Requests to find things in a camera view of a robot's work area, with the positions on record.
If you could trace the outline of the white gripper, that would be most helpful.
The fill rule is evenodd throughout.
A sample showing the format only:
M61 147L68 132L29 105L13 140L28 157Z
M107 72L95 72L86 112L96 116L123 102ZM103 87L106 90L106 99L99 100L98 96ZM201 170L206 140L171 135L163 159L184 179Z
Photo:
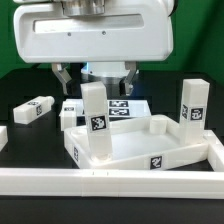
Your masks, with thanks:
M67 0L15 0L13 25L20 57L27 63L53 63L52 71L68 94L72 80L62 63L162 61L173 50L174 0L104 0L97 7L66 8ZM136 62L120 95L130 96Z

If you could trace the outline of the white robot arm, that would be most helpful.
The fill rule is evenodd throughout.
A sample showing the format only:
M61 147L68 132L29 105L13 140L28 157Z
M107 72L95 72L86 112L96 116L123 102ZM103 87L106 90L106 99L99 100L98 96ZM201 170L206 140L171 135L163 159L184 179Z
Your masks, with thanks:
M137 64L163 61L173 50L171 15L178 0L13 0L19 56L49 63L70 93L67 63L82 63L87 80L132 91Z

